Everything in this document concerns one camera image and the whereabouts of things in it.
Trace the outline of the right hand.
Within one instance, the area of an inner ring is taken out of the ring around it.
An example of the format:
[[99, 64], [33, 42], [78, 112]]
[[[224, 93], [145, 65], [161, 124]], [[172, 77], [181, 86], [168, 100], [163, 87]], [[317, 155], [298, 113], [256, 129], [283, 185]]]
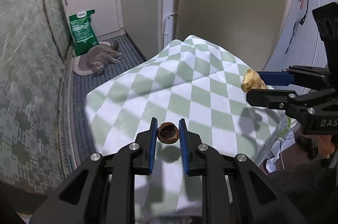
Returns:
[[317, 144], [319, 154], [325, 159], [329, 159], [335, 152], [335, 145], [332, 142], [332, 135], [318, 135]]

